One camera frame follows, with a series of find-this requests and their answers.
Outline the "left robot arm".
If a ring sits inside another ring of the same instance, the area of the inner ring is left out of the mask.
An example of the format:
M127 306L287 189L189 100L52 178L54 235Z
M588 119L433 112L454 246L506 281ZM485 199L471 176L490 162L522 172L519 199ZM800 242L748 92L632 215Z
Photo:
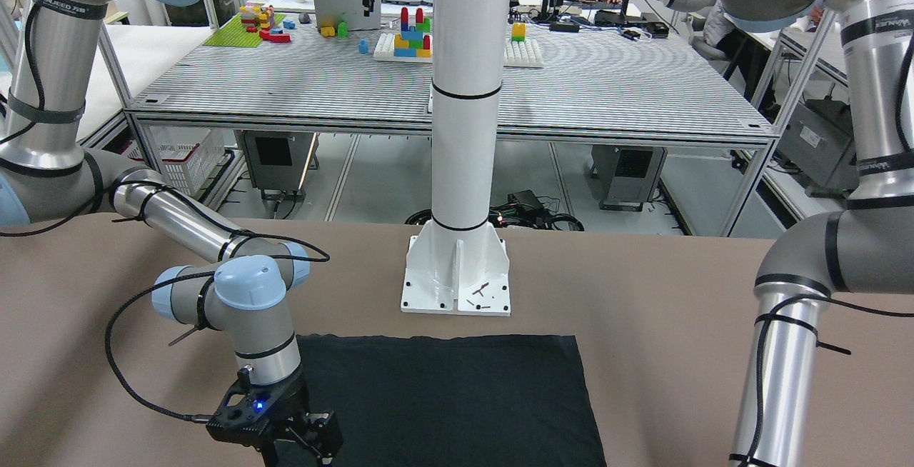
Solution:
M820 314L836 292L910 294L912 0L721 0L738 24L839 18L859 184L846 210L787 230L757 272L758 317L732 466L800 460Z

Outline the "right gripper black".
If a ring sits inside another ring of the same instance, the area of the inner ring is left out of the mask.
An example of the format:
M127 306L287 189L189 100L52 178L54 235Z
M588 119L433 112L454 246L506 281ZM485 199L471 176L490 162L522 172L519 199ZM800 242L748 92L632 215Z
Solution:
M309 412L309 396L303 371L294 371L284 380L268 385L253 385L249 395L260 404L256 422L264 425L258 432L255 450L265 466L278 465L276 442L296 444L316 457L318 464L332 464L343 446L343 434L336 412Z

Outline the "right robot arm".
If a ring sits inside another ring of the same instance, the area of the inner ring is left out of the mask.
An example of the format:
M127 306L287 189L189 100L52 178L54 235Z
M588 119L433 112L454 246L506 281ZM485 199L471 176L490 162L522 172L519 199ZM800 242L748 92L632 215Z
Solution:
M206 425L216 441L255 448L278 464L291 442L329 466L342 445L333 413L309 409L286 292L306 279L308 244L235 225L124 156L84 148L76 133L104 16L114 0L31 0L2 122L2 236L79 214L115 212L140 221L210 261L183 266L149 289L164 317L194 330L228 331L237 380L211 415L169 411ZM198 0L179 0L194 2Z

